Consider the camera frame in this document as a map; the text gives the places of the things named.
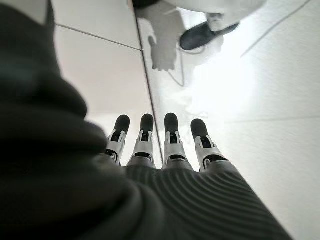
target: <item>black slipper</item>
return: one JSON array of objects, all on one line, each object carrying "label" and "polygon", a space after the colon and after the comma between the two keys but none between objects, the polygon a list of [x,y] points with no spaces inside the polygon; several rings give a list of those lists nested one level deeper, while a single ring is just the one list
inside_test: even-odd
[{"label": "black slipper", "polygon": [[189,51],[202,47],[213,39],[226,35],[234,31],[239,23],[227,27],[221,31],[211,31],[208,22],[203,22],[188,31],[186,31],[180,38],[180,47],[183,50]]}]

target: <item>robotic finger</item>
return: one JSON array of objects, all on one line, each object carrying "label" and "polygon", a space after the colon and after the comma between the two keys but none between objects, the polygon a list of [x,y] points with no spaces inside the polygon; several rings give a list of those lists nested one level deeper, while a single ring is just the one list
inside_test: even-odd
[{"label": "robotic finger", "polygon": [[117,166],[121,166],[120,159],[126,144],[126,136],[130,126],[130,118],[121,115],[115,122],[115,126],[108,138],[105,154],[110,156]]},{"label": "robotic finger", "polygon": [[221,154],[217,145],[213,143],[204,121],[194,119],[191,122],[191,131],[195,143],[196,156],[200,165],[200,172],[238,172]]},{"label": "robotic finger", "polygon": [[154,161],[153,129],[154,118],[150,114],[143,115],[140,123],[139,136],[135,142],[135,147],[127,166],[143,165],[156,168]]},{"label": "robotic finger", "polygon": [[188,169],[193,171],[186,157],[183,142],[179,134],[178,118],[168,113],[164,118],[165,142],[164,163],[162,169]]}]

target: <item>person's foot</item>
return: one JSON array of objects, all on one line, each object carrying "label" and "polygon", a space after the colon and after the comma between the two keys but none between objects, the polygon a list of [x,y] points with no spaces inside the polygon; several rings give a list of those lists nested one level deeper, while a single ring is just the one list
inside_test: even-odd
[{"label": "person's foot", "polygon": [[133,6],[136,9],[143,9],[157,2],[159,2],[159,0],[132,0]]},{"label": "person's foot", "polygon": [[180,47],[189,51],[200,48],[213,39],[231,33],[238,27],[239,23],[227,27],[221,31],[211,31],[208,22],[203,22],[187,30],[180,38]]}]

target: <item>black fingertip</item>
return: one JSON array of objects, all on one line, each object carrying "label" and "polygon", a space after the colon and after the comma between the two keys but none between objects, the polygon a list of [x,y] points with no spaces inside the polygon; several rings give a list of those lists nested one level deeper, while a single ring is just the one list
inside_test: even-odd
[{"label": "black fingertip", "polygon": [[209,135],[206,124],[201,119],[194,119],[191,122],[191,131],[192,131],[193,139],[196,139],[196,137],[198,136],[205,137]]},{"label": "black fingertip", "polygon": [[130,126],[130,118],[127,115],[121,115],[115,122],[114,129],[116,132],[124,131],[125,134],[128,134]]},{"label": "black fingertip", "polygon": [[179,126],[178,126],[178,118],[173,113],[168,113],[164,118],[164,129],[165,132],[175,133],[179,132]]},{"label": "black fingertip", "polygon": [[145,114],[141,118],[140,131],[148,133],[154,130],[154,117],[150,114]]}]

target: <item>white floor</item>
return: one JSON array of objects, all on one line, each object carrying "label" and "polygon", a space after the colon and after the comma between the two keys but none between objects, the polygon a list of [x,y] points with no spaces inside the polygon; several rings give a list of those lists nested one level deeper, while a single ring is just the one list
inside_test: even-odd
[{"label": "white floor", "polygon": [[153,113],[161,167],[157,134],[163,146],[164,117],[173,112],[189,161],[199,169],[190,123],[201,118],[288,232],[318,240],[320,2],[308,1],[285,19],[304,3],[268,0],[236,31],[192,52],[180,50],[177,41],[205,20],[202,13],[165,2],[138,11],[155,112],[127,0],[53,0],[58,58],[66,80],[87,101],[89,121],[110,133],[119,115],[131,118],[122,165],[133,151],[141,116]]},{"label": "white floor", "polygon": [[203,119],[222,153],[288,232],[317,240],[320,2],[305,3],[269,0],[236,31],[191,52],[177,41],[205,20],[203,13],[159,2],[136,15],[162,150],[164,117],[173,112],[198,170],[190,123]]}]

